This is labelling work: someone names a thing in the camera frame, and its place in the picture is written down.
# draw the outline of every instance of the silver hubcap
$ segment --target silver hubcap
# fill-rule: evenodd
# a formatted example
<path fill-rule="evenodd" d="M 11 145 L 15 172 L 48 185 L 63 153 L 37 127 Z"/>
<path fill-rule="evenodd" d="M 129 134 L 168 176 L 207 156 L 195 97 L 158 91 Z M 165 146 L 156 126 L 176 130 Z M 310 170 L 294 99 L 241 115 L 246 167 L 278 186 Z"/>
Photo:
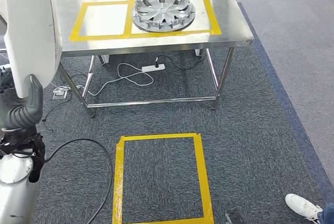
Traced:
<path fill-rule="evenodd" d="M 190 0 L 136 0 L 133 21 L 140 29 L 149 32 L 182 30 L 195 17 Z"/>

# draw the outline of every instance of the gray carpet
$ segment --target gray carpet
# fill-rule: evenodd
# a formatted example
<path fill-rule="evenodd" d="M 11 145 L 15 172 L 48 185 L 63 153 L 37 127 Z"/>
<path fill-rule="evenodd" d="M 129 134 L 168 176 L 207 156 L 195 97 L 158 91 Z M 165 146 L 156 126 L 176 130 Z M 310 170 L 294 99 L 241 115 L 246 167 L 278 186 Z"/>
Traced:
<path fill-rule="evenodd" d="M 334 184 L 332 0 L 242 2 Z"/>
<path fill-rule="evenodd" d="M 192 51 L 165 53 L 179 66 L 194 63 Z M 212 51 L 221 71 L 226 49 Z M 109 66 L 97 66 L 91 91 L 116 77 L 116 65 L 152 64 L 158 53 L 115 56 Z M 89 58 L 63 60 L 67 69 L 87 70 Z M 212 93 L 207 63 L 181 72 L 170 61 L 152 73 L 146 88 L 122 80 L 108 86 L 91 101 L 121 101 Z M 124 68 L 122 74 L 131 70 Z M 76 76 L 77 84 L 84 77 Z M 147 82 L 145 76 L 135 77 Z M 54 80 L 60 84 L 57 77 Z M 45 89 L 44 112 L 59 101 Z M 320 192 L 299 151 L 273 88 L 253 47 L 237 49 L 216 111 L 210 102 L 99 109 L 95 119 L 73 99 L 51 113 L 44 136 L 48 153 L 66 140 L 90 137 L 114 155 L 121 135 L 201 133 L 216 223 L 224 213 L 240 208 L 248 223 L 308 223 L 285 205 L 284 196 L 296 193 L 323 205 Z M 193 145 L 187 140 L 154 140 L 125 145 L 123 220 L 124 223 L 192 218 L 202 215 Z M 89 143 L 65 148 L 45 167 L 34 223 L 85 223 L 101 202 L 109 172 L 105 156 Z M 112 198 L 94 223 L 110 223 Z"/>

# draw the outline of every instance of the white robot body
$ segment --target white robot body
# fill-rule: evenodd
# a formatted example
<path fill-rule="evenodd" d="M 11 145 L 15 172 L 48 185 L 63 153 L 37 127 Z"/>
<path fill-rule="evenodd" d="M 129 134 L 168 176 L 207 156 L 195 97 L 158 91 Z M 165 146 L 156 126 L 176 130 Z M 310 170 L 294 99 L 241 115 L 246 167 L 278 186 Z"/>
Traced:
<path fill-rule="evenodd" d="M 5 43 L 17 96 L 29 94 L 28 76 L 44 88 L 52 81 L 61 56 L 61 38 L 54 0 L 5 0 Z"/>
<path fill-rule="evenodd" d="M 29 182 L 31 158 L 6 155 L 0 160 L 0 220 L 2 224 L 30 224 L 39 181 Z"/>

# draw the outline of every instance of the white sneaker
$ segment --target white sneaker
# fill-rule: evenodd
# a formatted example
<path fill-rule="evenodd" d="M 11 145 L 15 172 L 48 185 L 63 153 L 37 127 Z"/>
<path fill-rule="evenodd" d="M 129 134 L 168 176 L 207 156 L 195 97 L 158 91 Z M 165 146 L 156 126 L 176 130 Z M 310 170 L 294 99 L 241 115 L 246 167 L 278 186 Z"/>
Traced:
<path fill-rule="evenodd" d="M 323 212 L 320 206 L 314 204 L 296 194 L 288 194 L 285 196 L 285 202 L 293 211 L 304 216 L 307 220 L 313 223 L 320 224 L 317 213 Z"/>

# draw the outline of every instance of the blue carpet edge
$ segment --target blue carpet edge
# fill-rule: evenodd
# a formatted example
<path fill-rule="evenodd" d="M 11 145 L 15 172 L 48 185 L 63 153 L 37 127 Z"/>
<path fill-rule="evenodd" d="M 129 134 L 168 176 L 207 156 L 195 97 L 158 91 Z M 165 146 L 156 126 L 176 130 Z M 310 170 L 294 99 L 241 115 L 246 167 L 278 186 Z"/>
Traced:
<path fill-rule="evenodd" d="M 253 42 L 253 47 L 257 53 L 259 59 L 262 63 L 263 69 L 269 78 L 269 81 L 273 86 L 276 93 L 279 103 L 284 111 L 286 117 L 290 122 L 296 140 L 297 141 L 299 149 L 304 155 L 308 169 L 314 176 L 315 183 L 317 184 L 319 192 L 323 199 L 326 203 L 334 202 L 334 187 L 332 185 L 327 174 L 321 164 L 319 157 L 313 148 L 310 139 L 306 134 L 304 126 L 298 117 L 297 113 L 293 108 L 293 104 L 290 100 L 284 87 L 280 83 L 280 78 L 277 76 L 273 65 L 268 57 L 265 48 L 259 39 L 256 32 L 254 30 L 252 22 L 250 20 L 247 12 L 244 10 L 241 3 L 238 3 L 240 9 L 245 17 L 246 21 L 250 26 L 250 30 L 254 35 Z"/>

